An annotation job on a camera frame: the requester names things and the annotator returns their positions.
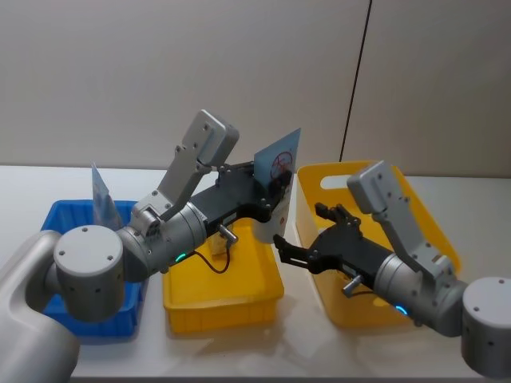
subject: silver peg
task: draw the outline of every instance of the silver peg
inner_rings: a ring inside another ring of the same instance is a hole
[[[238,237],[229,229],[227,229],[224,225],[218,226],[218,231],[225,237],[227,240],[227,246],[230,247],[232,244],[238,242]]]
[[[363,282],[363,278],[361,275],[357,275],[351,281],[344,286],[343,294],[346,298],[351,298],[353,295],[353,290],[356,289]]]

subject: gray wall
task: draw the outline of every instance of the gray wall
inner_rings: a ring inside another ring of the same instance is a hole
[[[369,0],[0,2],[0,164],[165,168],[196,111],[231,162],[337,161]],[[511,2],[374,0],[343,160],[511,176]]]
[[[344,160],[511,176],[511,2],[376,0]]]
[[[166,168],[195,113],[230,161],[303,128],[339,160],[368,1],[0,2],[0,164]]]

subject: red target symbol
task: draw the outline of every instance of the red target symbol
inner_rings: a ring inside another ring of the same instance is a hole
[[[273,160],[271,164],[270,177],[272,180],[280,176],[293,163],[293,155],[290,152],[282,152]]]

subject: black bracket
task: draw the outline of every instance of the black bracket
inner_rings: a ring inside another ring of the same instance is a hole
[[[361,275],[364,284],[372,289],[379,267],[393,251],[365,238],[360,230],[360,219],[343,205],[328,208],[317,203],[315,212],[335,224],[320,233],[308,249],[293,246],[275,235],[273,240],[280,261],[306,268],[312,274],[339,270],[352,278]]]
[[[241,218],[261,223],[269,221],[292,178],[292,172],[286,171],[263,186],[254,178],[253,162],[226,164],[218,171],[215,185],[190,199],[206,216],[208,236],[214,234],[220,224],[227,226]]]

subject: blue led light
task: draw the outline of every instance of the blue led light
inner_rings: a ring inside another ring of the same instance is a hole
[[[179,255],[177,258],[176,258],[176,262],[179,262],[181,259],[183,259],[184,257],[186,257],[186,254],[183,253],[181,255]]]
[[[405,314],[405,315],[408,315],[408,312],[402,308],[401,306],[396,306],[395,307],[397,311],[399,311],[401,314]]]

